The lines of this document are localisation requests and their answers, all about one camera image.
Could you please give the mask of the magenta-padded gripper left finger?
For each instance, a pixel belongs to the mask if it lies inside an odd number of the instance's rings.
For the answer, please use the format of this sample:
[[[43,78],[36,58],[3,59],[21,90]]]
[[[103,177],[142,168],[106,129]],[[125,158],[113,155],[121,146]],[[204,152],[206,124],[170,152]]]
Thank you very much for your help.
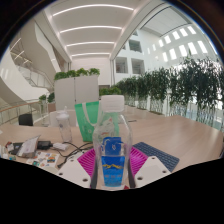
[[[97,185],[95,151],[90,149],[78,158],[69,159],[59,169],[57,176],[84,188],[95,188]]]

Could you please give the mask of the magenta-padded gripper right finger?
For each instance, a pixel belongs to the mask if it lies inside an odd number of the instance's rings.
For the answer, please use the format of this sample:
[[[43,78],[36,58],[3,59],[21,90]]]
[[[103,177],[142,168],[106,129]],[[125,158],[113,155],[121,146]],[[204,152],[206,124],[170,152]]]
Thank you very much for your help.
[[[156,156],[147,156],[136,148],[131,149],[129,171],[131,188],[143,187],[171,174]]]

